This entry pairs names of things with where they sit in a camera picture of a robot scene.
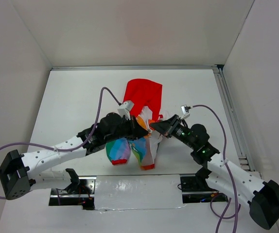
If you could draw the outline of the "rainbow red white jacket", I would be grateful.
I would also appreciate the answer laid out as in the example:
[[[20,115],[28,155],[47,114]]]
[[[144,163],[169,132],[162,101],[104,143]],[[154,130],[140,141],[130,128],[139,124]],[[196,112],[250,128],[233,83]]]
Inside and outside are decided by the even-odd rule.
[[[133,79],[127,83],[123,101],[133,103],[130,115],[148,131],[148,135],[133,141],[121,138],[107,143],[106,155],[112,165],[126,164],[133,154],[142,170],[155,168],[162,135],[150,124],[170,118],[169,113],[161,108],[162,88],[161,84],[147,79]]]

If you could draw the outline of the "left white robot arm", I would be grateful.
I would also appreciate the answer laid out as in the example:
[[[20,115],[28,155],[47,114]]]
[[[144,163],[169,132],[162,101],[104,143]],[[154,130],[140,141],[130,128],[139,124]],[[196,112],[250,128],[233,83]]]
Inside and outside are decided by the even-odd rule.
[[[7,200],[15,200],[36,189],[56,188],[76,193],[81,184],[72,168],[51,171],[51,168],[73,159],[83,158],[103,150],[107,143],[120,138],[131,140],[148,135],[135,117],[126,119],[109,113],[100,122],[52,148],[20,154],[7,153],[0,166],[0,181]]]

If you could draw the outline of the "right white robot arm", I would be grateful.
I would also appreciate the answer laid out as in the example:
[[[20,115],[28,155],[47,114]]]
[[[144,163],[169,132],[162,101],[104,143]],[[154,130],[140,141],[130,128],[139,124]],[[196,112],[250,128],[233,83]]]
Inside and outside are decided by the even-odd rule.
[[[243,170],[209,143],[205,126],[194,124],[190,128],[180,123],[174,115],[166,121],[150,123],[150,127],[169,138],[175,137],[192,149],[191,156],[202,166],[197,172],[196,185],[201,190],[209,188],[227,195],[249,211],[253,221],[269,230],[279,219],[279,185],[268,182]]]

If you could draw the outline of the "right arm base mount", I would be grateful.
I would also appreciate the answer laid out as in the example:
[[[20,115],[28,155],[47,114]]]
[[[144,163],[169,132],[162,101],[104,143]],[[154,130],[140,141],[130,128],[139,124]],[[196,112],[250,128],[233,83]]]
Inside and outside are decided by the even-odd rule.
[[[183,203],[228,202],[226,195],[209,188],[203,178],[195,175],[180,176],[177,188],[182,192]]]

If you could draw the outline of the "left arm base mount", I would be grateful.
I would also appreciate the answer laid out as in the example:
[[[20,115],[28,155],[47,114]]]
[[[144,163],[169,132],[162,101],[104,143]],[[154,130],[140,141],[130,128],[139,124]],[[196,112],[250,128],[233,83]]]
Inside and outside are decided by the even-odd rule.
[[[80,176],[78,185],[52,188],[49,206],[81,206],[83,210],[94,210],[96,179],[96,176]]]

